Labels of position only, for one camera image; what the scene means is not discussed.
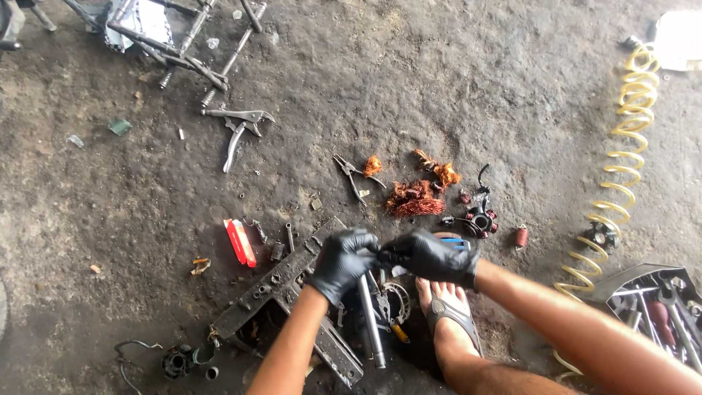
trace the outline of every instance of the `gloved hand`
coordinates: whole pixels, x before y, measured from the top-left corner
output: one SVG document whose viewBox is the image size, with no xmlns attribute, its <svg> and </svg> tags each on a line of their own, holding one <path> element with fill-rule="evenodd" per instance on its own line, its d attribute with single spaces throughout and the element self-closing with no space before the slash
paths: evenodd
<svg viewBox="0 0 702 395">
<path fill-rule="evenodd" d="M 475 290 L 479 252 L 456 250 L 433 234 L 418 229 L 387 242 L 380 260 L 400 265 L 429 281 L 446 281 Z"/>
<path fill-rule="evenodd" d="M 351 228 L 329 236 L 317 257 L 317 267 L 307 284 L 336 305 L 359 278 L 378 265 L 378 238 L 366 229 Z"/>
</svg>

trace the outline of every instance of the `forearm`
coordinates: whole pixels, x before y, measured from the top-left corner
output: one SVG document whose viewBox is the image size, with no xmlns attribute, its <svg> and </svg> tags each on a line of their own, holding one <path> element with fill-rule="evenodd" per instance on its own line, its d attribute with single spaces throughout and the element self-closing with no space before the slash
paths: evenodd
<svg viewBox="0 0 702 395">
<path fill-rule="evenodd" d="M 475 286 L 604 388 L 620 395 L 702 394 L 700 375 L 601 311 L 485 259 Z"/>
<path fill-rule="evenodd" d="M 319 323 L 328 307 L 322 294 L 313 287 L 305 287 L 263 359 L 248 395 L 302 394 Z"/>
</svg>

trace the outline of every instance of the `dirty ground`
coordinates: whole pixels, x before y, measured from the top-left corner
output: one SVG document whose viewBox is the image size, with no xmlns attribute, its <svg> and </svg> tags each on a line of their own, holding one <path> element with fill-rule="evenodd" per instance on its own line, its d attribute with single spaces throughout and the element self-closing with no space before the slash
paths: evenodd
<svg viewBox="0 0 702 395">
<path fill-rule="evenodd" d="M 483 255 L 546 285 L 571 280 L 559 267 L 574 263 L 567 251 L 588 226 L 591 201 L 607 196 L 597 186 L 605 152 L 622 146 L 607 135 L 618 121 L 628 57 L 616 43 L 644 36 L 665 11 L 694 4 L 271 1 L 265 33 L 247 44 L 230 75 L 234 88 L 214 107 L 266 110 L 277 123 L 264 126 L 262 138 L 243 137 L 223 174 L 231 131 L 221 119 L 198 116 L 204 78 L 179 70 L 158 91 L 161 70 L 150 59 L 110 52 L 66 5 L 48 2 L 58 30 L 47 34 L 27 15 L 25 49 L 0 63 L 0 275 L 11 308 L 0 392 L 130 393 L 114 344 L 201 342 L 206 325 L 271 265 L 272 240 L 255 246 L 259 266 L 239 265 L 223 219 L 257 219 L 282 241 L 286 222 L 303 240 L 334 215 L 382 240 L 416 226 L 437 229 L 433 216 L 386 216 L 390 191 L 368 181 L 359 187 L 370 187 L 369 206 L 360 206 L 332 153 L 359 167 L 378 155 L 384 170 L 377 176 L 387 184 L 420 176 L 413 148 L 452 161 L 464 176 L 447 195 L 456 199 L 447 209 L 454 215 L 463 213 L 458 189 L 475 188 L 478 170 L 492 163 L 486 181 L 501 229 L 480 243 Z M 225 62 L 246 29 L 231 18 L 240 8 L 218 3 L 194 47 L 198 58 Z M 210 37 L 220 39 L 217 49 L 205 44 Z M 694 258 L 702 256 L 702 77 L 663 73 L 670 79 L 658 88 L 647 129 L 633 219 L 605 275 L 641 262 L 701 274 Z M 105 126 L 113 117 L 134 128 L 116 136 Z M 71 134 L 85 146 L 65 141 Z M 315 193 L 319 211 L 310 209 Z M 530 229 L 529 245 L 515 253 L 520 224 Z M 212 267 L 192 277 L 198 256 Z M 483 297 L 474 301 L 491 358 L 551 377 L 563 371 L 509 314 Z M 230 353 L 218 355 L 215 382 L 194 375 L 168 382 L 158 368 L 162 354 L 139 348 L 128 350 L 137 365 L 129 371 L 146 393 L 238 394 L 257 360 Z M 305 391 L 448 391 L 428 369 L 389 362 L 385 372 L 367 368 L 350 391 L 317 369 Z"/>
</svg>

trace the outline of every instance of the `yellow coiled hose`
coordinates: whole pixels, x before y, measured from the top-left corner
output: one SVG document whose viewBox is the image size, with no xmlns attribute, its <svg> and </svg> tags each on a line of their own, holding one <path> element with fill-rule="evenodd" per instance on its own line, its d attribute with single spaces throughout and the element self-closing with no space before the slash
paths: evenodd
<svg viewBox="0 0 702 395">
<path fill-rule="evenodd" d="M 644 165 L 644 158 L 640 154 L 648 146 L 648 141 L 641 135 L 641 132 L 654 121 L 654 114 L 651 111 L 651 106 L 656 102 L 656 97 L 658 95 L 656 93 L 656 87 L 658 86 L 659 80 L 655 72 L 659 67 L 660 65 L 658 64 L 654 54 L 652 44 L 639 45 L 626 62 L 626 69 L 630 70 L 631 72 L 624 77 L 624 85 L 621 87 L 621 93 L 619 94 L 619 105 L 621 108 L 617 110 L 617 114 L 628 116 L 628 118 L 614 127 L 610 133 L 615 136 L 625 136 L 635 139 L 638 142 L 638 148 L 631 152 L 611 151 L 607 153 L 607 156 L 626 157 L 634 160 L 636 163 L 631 166 L 605 166 L 604 170 L 606 172 L 626 173 L 630 176 L 630 180 L 624 183 L 613 183 L 606 181 L 600 183 L 600 186 L 605 188 L 614 188 L 621 191 L 624 195 L 626 195 L 628 201 L 622 205 L 607 202 L 605 200 L 596 200 L 592 203 L 598 209 L 605 209 L 607 211 L 614 210 L 615 212 L 619 213 L 615 219 L 610 219 L 596 213 L 591 213 L 588 215 L 588 218 L 591 221 L 601 222 L 612 228 L 619 240 L 621 240 L 621 229 L 619 226 L 624 224 L 626 221 L 629 221 L 631 215 L 627 209 L 636 203 L 636 197 L 629 187 L 641 181 L 639 169 L 641 169 L 641 167 Z M 589 278 L 600 276 L 602 274 L 600 264 L 606 262 L 609 255 L 599 245 L 584 238 L 583 236 L 578 236 L 577 238 L 581 242 L 584 242 L 588 246 L 592 247 L 592 249 L 598 253 L 598 256 L 588 258 L 578 252 L 570 251 L 570 256 L 585 263 L 587 268 L 574 268 L 573 266 L 567 265 L 563 265 L 561 268 L 575 276 L 578 280 L 584 283 L 584 285 L 555 283 L 553 286 L 565 295 L 568 295 L 581 302 L 581 300 L 575 296 L 572 291 L 592 292 L 595 289 L 595 285 Z M 570 363 L 561 358 L 555 350 L 553 351 L 553 356 L 568 369 L 577 374 L 582 374 L 575 366 L 572 366 Z"/>
</svg>

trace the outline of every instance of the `screwdriver handle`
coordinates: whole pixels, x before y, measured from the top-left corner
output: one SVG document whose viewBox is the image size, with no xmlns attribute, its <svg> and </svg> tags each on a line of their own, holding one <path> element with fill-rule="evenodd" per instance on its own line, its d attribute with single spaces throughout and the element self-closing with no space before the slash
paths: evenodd
<svg viewBox="0 0 702 395">
<path fill-rule="evenodd" d="M 668 309 L 665 307 L 665 304 L 656 300 L 646 302 L 646 306 L 649 309 L 651 321 L 656 324 L 656 329 L 658 330 L 658 335 L 661 337 L 662 343 L 668 346 L 675 346 L 673 332 L 668 326 Z"/>
</svg>

